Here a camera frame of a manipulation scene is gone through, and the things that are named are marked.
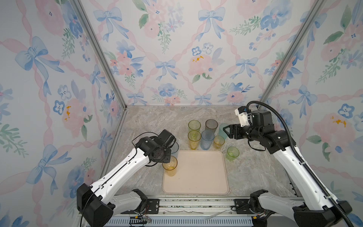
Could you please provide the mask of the light blue plastic cup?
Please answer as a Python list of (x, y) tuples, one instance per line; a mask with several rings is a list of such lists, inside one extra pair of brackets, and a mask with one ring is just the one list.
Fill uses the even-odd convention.
[(179, 144), (175, 142), (174, 145), (171, 147), (171, 156), (178, 158), (178, 151), (179, 151)]

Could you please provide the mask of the tall orange plastic cup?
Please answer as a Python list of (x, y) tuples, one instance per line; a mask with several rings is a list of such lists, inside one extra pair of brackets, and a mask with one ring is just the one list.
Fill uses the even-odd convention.
[(177, 172), (177, 166), (178, 166), (178, 160), (176, 157), (171, 156), (170, 158), (170, 162), (169, 163), (163, 163), (162, 164), (163, 168), (164, 168), (164, 173), (167, 176), (175, 176), (176, 172)]

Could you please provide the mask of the tall yellow plastic cup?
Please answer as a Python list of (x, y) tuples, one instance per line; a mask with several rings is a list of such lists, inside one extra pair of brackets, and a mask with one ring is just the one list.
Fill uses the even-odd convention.
[(191, 130), (188, 133), (189, 146), (192, 150), (196, 150), (201, 140), (201, 133), (197, 130)]

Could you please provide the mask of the tall green plastic cup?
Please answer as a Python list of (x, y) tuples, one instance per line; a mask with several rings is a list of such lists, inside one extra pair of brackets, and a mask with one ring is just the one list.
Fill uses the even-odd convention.
[(189, 131), (200, 131), (201, 123), (198, 120), (191, 120), (188, 123)]

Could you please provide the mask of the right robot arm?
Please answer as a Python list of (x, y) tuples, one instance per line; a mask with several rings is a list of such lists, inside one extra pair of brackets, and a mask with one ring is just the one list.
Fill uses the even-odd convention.
[(223, 128), (230, 139), (258, 141), (283, 166), (299, 189), (304, 201), (276, 196), (267, 190), (250, 194), (244, 209), (255, 214), (266, 212), (265, 221), (272, 213), (281, 214), (300, 227), (331, 227), (340, 221), (351, 227), (348, 215), (352, 207), (347, 201), (340, 201), (316, 176), (302, 157), (295, 141), (287, 131), (275, 131), (272, 126), (241, 126), (231, 124)]

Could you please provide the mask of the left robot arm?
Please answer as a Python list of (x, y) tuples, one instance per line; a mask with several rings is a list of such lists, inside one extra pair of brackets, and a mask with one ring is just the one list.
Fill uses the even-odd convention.
[(141, 168), (151, 163), (170, 163), (171, 148), (176, 138), (168, 130), (142, 133), (132, 141), (131, 152), (105, 176), (91, 185), (82, 184), (77, 189), (77, 209), (92, 227), (103, 227), (116, 214), (132, 211), (141, 215), (147, 207), (147, 196), (139, 189), (117, 195), (118, 190)]

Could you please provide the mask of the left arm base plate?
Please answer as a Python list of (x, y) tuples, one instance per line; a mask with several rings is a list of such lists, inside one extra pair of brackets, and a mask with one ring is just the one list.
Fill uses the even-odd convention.
[(135, 214), (158, 214), (159, 208), (159, 199), (146, 199), (142, 200), (141, 204), (133, 212)]

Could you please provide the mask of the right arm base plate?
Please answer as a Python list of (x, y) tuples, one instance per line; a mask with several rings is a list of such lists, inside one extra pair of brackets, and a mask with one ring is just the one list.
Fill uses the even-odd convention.
[(231, 207), (233, 212), (237, 214), (253, 214), (255, 204), (250, 199), (234, 199), (233, 202), (234, 205)]

